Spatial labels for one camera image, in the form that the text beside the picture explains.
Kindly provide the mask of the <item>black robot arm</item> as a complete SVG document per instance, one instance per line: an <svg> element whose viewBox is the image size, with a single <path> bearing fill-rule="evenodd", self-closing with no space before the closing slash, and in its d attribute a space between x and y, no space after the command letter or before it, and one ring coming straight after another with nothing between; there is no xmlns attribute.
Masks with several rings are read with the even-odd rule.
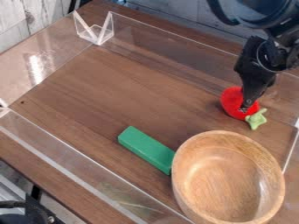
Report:
<svg viewBox="0 0 299 224"><path fill-rule="evenodd" d="M206 0L221 23L261 30L266 38L250 36L233 67L241 79L246 112L276 81L276 75L299 67L299 0L232 0L233 18L225 14L220 0Z"/></svg>

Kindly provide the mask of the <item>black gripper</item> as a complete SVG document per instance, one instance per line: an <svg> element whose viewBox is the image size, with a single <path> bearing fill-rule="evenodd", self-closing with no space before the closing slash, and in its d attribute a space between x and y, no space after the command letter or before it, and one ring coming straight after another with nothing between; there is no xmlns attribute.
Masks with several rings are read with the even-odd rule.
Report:
<svg viewBox="0 0 299 224"><path fill-rule="evenodd" d="M248 38L233 67L241 80L242 101L238 110L245 113L274 84L276 73L285 67L285 50L270 39Z"/></svg>

